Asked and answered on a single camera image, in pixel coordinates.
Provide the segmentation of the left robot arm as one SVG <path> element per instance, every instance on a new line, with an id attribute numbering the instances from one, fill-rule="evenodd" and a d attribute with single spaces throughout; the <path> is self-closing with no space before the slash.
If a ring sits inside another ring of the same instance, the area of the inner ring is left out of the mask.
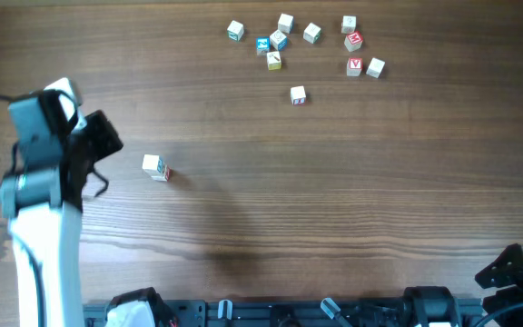
<path id="1" fill-rule="evenodd" d="M 23 326 L 82 326 L 82 191 L 95 164 L 123 147 L 102 111 L 82 115 L 77 92 L 48 88 L 13 99 L 12 165 L 0 184 Z"/>

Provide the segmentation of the plain wooden block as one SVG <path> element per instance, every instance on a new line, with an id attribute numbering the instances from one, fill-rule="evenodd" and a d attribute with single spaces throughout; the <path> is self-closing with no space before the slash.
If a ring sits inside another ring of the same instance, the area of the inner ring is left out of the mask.
<path id="1" fill-rule="evenodd" d="M 159 182 L 168 182 L 171 176 L 171 169 L 168 165 L 165 165 L 161 171 L 151 175 L 151 178 Z"/>

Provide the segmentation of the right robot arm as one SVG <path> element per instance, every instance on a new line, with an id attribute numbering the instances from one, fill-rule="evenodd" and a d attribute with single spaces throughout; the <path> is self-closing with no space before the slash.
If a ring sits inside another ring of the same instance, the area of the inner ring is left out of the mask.
<path id="1" fill-rule="evenodd" d="M 411 309 L 412 326 L 523 326 L 523 249 L 517 244 L 507 246 L 488 266 L 475 275 L 484 290 L 496 293 L 484 298 L 481 307 L 486 313 L 477 322 L 464 318 L 461 305 L 445 287 L 409 287 L 403 293 Z"/>

